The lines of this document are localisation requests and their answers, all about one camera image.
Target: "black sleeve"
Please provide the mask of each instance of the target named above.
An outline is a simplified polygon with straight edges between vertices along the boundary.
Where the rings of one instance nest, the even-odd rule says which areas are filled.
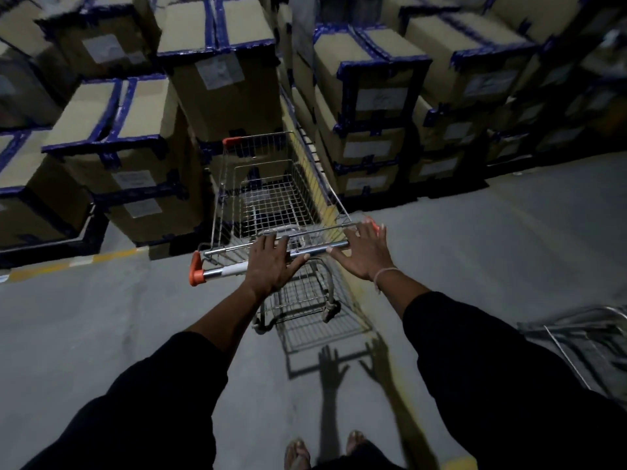
[[[227,368],[208,339],[177,333],[87,403],[25,468],[211,468],[211,414]]]
[[[501,320],[429,292],[407,307],[403,328],[447,429],[481,468],[602,468],[622,452],[627,413]]]

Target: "bracelet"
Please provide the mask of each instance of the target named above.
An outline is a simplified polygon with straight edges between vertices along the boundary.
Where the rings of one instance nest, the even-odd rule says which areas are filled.
[[[377,277],[379,277],[379,274],[381,272],[386,272],[386,271],[399,271],[400,272],[400,270],[397,269],[396,267],[388,267],[388,268],[385,268],[385,269],[381,269],[379,272],[377,272],[374,275],[374,278],[372,279],[372,283],[374,284],[374,289],[377,291],[377,293],[381,293],[381,291],[379,289],[379,286],[377,285]]]

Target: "foot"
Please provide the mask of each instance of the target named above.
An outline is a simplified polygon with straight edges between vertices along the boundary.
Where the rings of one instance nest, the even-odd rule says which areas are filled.
[[[309,450],[305,447],[305,442],[302,439],[295,439],[285,449],[283,468],[284,470],[309,470],[312,467],[309,460]]]
[[[365,438],[364,434],[359,431],[352,431],[346,441],[346,455],[350,455],[357,447],[366,442],[368,439]]]

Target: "metal shopping cart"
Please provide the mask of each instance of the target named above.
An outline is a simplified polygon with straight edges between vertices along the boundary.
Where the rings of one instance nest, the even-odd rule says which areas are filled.
[[[588,389],[627,409],[627,307],[575,309],[519,323],[525,337],[558,353]]]
[[[288,261],[311,259],[257,312],[253,327],[265,333],[277,323],[312,313],[328,322],[340,311],[331,269],[321,258],[328,246],[345,249],[343,229],[353,223],[340,200],[327,204],[314,166],[294,150],[293,132],[226,138],[223,155],[212,159],[216,208],[210,244],[192,258],[189,281],[195,286],[243,274],[255,239],[288,236]]]

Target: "gray floor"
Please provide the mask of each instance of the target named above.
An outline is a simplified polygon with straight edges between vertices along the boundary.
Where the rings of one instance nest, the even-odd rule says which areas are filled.
[[[627,303],[626,177],[627,155],[605,155],[371,215],[388,226],[399,268],[515,324],[574,306]],[[104,249],[130,246],[112,229]],[[121,371],[239,283],[236,277],[191,288],[188,264],[188,256],[151,261],[137,254],[0,284],[1,468],[23,465]],[[416,353],[396,315],[372,285],[355,281],[355,290],[388,343],[398,392],[411,403],[437,460],[463,457],[416,370]],[[370,336],[335,339],[330,346],[350,356]],[[353,428],[405,466],[388,398],[356,360],[337,390],[336,415],[335,393],[323,393],[320,372],[288,375],[287,363],[292,371],[315,368],[319,351],[286,356],[276,331],[246,333],[214,414],[216,469],[281,468],[284,447],[297,435],[313,460],[332,456]]]

